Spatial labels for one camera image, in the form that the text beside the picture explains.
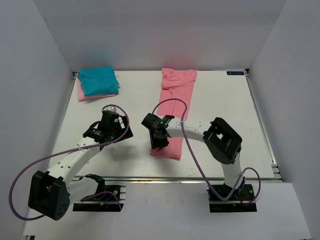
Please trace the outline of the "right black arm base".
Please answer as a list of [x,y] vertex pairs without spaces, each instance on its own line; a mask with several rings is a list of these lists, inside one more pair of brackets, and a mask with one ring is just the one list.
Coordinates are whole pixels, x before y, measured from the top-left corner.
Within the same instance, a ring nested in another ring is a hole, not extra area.
[[253,213],[257,212],[254,189],[243,180],[231,197],[222,201],[210,188],[207,189],[210,213]]

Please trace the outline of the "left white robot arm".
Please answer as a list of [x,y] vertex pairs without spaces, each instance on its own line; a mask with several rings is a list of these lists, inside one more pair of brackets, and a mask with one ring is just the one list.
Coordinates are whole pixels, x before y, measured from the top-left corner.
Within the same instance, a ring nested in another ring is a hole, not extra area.
[[75,202],[113,196],[113,192],[106,191],[105,180],[99,175],[89,173],[77,181],[74,177],[104,147],[131,137],[127,115],[103,110],[101,120],[83,133],[73,152],[47,171],[39,170],[32,176],[28,207],[57,221]]

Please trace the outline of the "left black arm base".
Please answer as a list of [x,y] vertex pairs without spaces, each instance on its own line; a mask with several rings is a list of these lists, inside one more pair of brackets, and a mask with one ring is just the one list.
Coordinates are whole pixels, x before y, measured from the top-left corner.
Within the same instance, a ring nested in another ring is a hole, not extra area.
[[72,207],[73,212],[121,212],[125,203],[125,185],[111,184],[96,174],[87,174],[80,177],[79,180],[84,178],[86,180],[94,180],[97,183],[97,189],[94,194],[98,195],[75,202]]

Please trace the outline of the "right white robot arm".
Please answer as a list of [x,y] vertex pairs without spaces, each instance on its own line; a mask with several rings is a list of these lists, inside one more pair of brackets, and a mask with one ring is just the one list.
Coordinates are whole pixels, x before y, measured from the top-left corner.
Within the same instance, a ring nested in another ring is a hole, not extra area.
[[149,130],[154,150],[173,147],[173,140],[184,137],[183,132],[188,139],[204,143],[212,157],[221,163],[226,195],[233,200],[243,195],[245,178],[240,165],[243,140],[224,119],[216,117],[210,123],[201,123],[148,113],[141,124]]

